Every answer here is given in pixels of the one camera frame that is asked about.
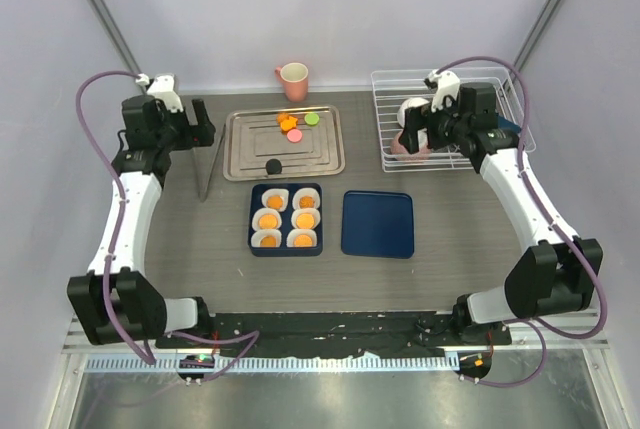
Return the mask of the metal tongs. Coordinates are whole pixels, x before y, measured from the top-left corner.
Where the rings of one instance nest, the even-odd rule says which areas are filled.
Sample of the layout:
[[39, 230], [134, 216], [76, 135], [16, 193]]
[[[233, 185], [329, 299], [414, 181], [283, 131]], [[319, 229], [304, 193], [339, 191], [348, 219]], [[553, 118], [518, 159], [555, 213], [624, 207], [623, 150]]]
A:
[[199, 192], [199, 199], [201, 202], [205, 202], [208, 198], [209, 186], [213, 178], [215, 165], [216, 165], [219, 153], [221, 151], [221, 148], [223, 147], [225, 131], [226, 131], [226, 128], [223, 128], [222, 134], [220, 135], [220, 138], [215, 147], [215, 150], [213, 151], [211, 158], [208, 161], [208, 164], [205, 166], [205, 171], [202, 176], [202, 180], [200, 184], [200, 192]]

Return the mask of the orange flower cookie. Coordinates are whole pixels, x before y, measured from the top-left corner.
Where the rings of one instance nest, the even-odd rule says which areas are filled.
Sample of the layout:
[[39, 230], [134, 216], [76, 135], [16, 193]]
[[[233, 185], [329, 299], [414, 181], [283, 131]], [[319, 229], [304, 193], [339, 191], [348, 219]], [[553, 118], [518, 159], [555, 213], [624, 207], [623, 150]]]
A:
[[285, 200], [280, 195], [270, 195], [266, 199], [266, 206], [280, 212], [284, 207]]

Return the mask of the navy blue lid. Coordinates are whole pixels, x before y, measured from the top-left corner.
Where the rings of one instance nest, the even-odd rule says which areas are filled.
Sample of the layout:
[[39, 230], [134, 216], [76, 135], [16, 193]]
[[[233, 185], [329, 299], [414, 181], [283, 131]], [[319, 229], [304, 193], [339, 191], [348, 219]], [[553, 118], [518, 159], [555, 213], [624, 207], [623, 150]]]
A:
[[351, 256], [410, 259], [415, 251], [412, 198], [398, 192], [347, 191], [341, 250]]

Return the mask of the orange sandwich cookie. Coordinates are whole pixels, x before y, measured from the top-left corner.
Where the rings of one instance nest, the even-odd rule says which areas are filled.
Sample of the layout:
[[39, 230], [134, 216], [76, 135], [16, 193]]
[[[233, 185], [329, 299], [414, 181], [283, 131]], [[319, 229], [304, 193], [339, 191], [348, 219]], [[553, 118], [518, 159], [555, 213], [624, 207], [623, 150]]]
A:
[[280, 225], [279, 218], [272, 213], [264, 213], [258, 219], [260, 229], [277, 229]]
[[293, 246], [296, 248], [309, 248], [316, 245], [315, 239], [307, 233], [300, 233], [293, 239]]
[[316, 225], [316, 218], [311, 213], [300, 213], [295, 219], [295, 225], [299, 229], [313, 229]]

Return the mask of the navy blue box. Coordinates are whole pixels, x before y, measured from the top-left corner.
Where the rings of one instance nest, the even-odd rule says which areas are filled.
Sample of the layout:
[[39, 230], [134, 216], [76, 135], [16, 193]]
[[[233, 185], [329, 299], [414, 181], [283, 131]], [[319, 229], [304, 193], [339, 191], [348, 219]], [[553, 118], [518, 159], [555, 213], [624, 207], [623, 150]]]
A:
[[[317, 209], [320, 212], [321, 222], [314, 229], [318, 236], [318, 246], [311, 249], [290, 249], [286, 247], [286, 239], [288, 233], [294, 229], [291, 224], [291, 215], [295, 210], [292, 206], [293, 195], [297, 190], [303, 187], [313, 187], [315, 188], [321, 197], [321, 205]], [[261, 201], [262, 194], [269, 188], [284, 188], [289, 191], [289, 202], [287, 209], [280, 213], [282, 219], [282, 225], [278, 229], [282, 235], [282, 242], [279, 248], [271, 248], [271, 249], [252, 249], [250, 247], [250, 238], [255, 232], [251, 227], [252, 216], [254, 213], [263, 208], [263, 204]], [[316, 183], [287, 183], [287, 184], [257, 184], [252, 188], [251, 196], [250, 196], [250, 205], [249, 205], [249, 227], [248, 227], [248, 235], [247, 235], [247, 245], [251, 251], [251, 253], [256, 257], [312, 257], [318, 256], [321, 254], [323, 250], [323, 215], [322, 215], [322, 189], [319, 184]]]

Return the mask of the orange swirl cookie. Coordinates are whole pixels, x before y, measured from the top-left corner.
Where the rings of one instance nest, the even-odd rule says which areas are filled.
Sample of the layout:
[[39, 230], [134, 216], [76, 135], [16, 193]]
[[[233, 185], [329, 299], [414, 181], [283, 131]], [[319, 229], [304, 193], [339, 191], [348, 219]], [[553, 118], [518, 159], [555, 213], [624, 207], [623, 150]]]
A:
[[305, 195], [299, 199], [300, 209], [309, 209], [309, 208], [315, 208], [315, 207], [316, 207], [315, 199], [312, 196]]

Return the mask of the orange chip cookie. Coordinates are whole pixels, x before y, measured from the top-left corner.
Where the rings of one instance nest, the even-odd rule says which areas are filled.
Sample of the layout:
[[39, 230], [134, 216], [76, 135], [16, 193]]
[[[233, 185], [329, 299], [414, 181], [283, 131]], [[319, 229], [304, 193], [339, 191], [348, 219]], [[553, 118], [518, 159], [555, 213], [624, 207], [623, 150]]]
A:
[[265, 235], [259, 242], [261, 248], [275, 248], [280, 245], [280, 239], [274, 235]]

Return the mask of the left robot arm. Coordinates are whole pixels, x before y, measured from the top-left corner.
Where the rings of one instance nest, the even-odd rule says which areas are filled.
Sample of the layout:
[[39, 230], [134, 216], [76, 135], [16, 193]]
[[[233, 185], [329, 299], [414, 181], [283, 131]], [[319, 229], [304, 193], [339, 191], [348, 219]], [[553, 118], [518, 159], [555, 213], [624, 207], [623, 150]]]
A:
[[171, 166], [171, 153], [213, 144], [216, 129], [203, 100], [192, 102], [196, 121], [171, 112], [149, 95], [122, 103], [125, 127], [109, 170], [113, 199], [103, 238], [87, 273], [69, 280], [67, 296], [93, 345], [155, 340], [177, 331], [190, 347], [213, 334], [199, 296], [166, 299], [146, 279], [145, 250], [153, 212]]

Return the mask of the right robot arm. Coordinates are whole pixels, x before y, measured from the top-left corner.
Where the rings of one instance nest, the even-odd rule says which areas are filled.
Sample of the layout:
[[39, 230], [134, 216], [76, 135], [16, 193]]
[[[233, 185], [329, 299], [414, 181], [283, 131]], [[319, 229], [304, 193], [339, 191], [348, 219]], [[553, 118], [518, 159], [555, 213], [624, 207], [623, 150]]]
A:
[[488, 324], [541, 322], [548, 315], [587, 309], [603, 250], [596, 240], [581, 238], [550, 203], [519, 133], [499, 123], [494, 86], [455, 83], [430, 100], [405, 100], [398, 114], [398, 142], [408, 153], [454, 145], [471, 162], [497, 196], [523, 251], [502, 285], [459, 298], [451, 320], [455, 338], [472, 344]]

